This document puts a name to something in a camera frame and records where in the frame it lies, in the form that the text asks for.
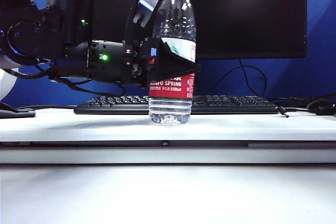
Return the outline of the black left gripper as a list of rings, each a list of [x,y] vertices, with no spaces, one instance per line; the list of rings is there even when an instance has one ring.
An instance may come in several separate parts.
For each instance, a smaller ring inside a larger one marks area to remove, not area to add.
[[[123,41],[123,84],[148,87],[150,73],[153,82],[197,73],[201,65],[173,53],[161,38],[144,38],[142,41]]]

